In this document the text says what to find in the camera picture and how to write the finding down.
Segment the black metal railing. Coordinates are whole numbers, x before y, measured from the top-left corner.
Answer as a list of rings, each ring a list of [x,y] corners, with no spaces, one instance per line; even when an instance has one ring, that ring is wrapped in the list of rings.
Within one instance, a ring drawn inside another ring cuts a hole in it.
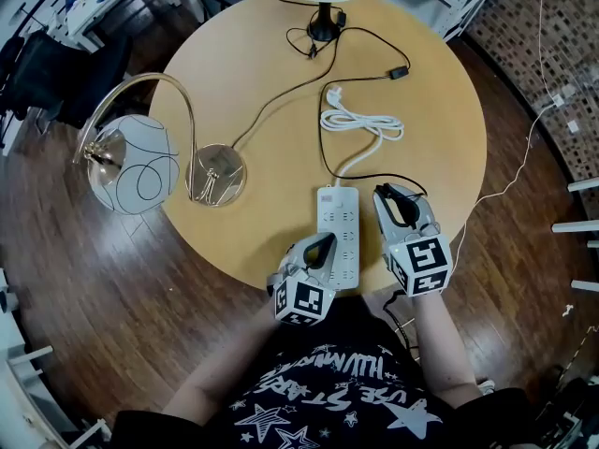
[[[0,0],[0,48],[10,38],[28,38],[38,30],[52,39],[79,49],[67,30],[67,12],[74,0]]]

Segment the person's right forearm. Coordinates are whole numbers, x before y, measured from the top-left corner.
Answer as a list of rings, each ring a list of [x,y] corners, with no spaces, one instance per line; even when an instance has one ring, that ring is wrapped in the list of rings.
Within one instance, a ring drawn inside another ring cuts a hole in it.
[[[420,366],[429,390],[453,408],[482,397],[465,347],[438,292],[413,298]]]

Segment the person's left forearm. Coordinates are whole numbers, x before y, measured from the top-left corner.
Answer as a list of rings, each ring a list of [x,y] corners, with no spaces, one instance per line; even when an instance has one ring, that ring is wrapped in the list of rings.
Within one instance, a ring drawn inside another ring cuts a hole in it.
[[[205,425],[225,404],[278,326],[270,309],[263,308],[226,345],[196,367],[162,413]]]

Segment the white side table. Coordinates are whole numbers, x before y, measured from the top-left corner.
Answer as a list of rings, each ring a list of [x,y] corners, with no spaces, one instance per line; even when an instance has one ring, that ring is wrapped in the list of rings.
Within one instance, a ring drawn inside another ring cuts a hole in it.
[[[582,181],[575,181],[567,185],[569,193],[581,192],[589,189],[599,188],[599,177],[589,178]],[[560,233],[599,233],[599,220],[578,221],[570,223],[556,223],[551,227],[555,234]],[[599,282],[586,282],[581,280],[572,280],[573,289],[599,294]]]

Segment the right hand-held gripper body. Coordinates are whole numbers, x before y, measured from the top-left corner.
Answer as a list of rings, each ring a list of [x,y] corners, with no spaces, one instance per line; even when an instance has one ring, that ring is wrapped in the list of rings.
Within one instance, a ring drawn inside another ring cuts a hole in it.
[[[452,256],[444,235],[387,244],[383,256],[409,297],[442,292],[448,286]]]

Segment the black office chair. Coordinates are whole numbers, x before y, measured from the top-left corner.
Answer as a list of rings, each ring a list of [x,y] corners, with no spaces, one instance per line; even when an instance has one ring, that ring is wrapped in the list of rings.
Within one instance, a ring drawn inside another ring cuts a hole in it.
[[[58,81],[60,44],[43,31],[35,31],[27,40],[13,37],[0,51],[0,111],[11,112],[23,121],[30,108],[57,109],[64,100]]]
[[[56,117],[60,123],[82,129],[102,99],[123,81],[131,56],[130,36],[113,39],[67,73],[67,93]]]

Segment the gold arc globe lamp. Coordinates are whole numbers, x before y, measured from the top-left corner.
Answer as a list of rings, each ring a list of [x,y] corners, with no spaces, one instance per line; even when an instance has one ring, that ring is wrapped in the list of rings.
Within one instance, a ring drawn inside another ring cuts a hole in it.
[[[127,114],[97,127],[118,96],[146,81],[164,81],[183,99],[190,137],[186,163],[180,161],[183,151],[168,128],[150,116]],[[197,122],[189,93],[170,75],[156,72],[124,80],[100,101],[78,139],[73,162],[82,160],[87,164],[95,197],[122,215],[140,215],[162,206],[179,180],[184,181],[191,202],[223,207],[241,194],[247,176],[246,164],[232,147],[221,143],[197,145]]]

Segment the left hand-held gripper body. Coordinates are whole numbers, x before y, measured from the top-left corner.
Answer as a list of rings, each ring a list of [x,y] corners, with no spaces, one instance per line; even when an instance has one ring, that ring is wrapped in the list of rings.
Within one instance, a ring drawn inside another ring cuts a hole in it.
[[[275,318],[292,326],[314,326],[322,322],[332,305],[335,292],[305,269],[287,267],[267,279],[274,298]]]

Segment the white power strip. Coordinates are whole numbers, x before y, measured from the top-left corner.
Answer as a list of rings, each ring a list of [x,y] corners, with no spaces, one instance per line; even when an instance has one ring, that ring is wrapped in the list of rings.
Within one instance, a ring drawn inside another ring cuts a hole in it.
[[[317,230],[336,236],[337,248],[329,285],[335,291],[359,286],[358,189],[327,186],[317,190]]]

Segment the person's black printed shirt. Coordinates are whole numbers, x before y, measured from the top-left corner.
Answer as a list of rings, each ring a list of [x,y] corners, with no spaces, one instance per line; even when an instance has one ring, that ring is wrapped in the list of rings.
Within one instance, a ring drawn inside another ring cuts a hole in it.
[[[476,381],[482,397],[451,407],[359,297],[315,326],[278,322],[205,425],[122,411],[109,449],[540,449],[521,389],[484,393]]]

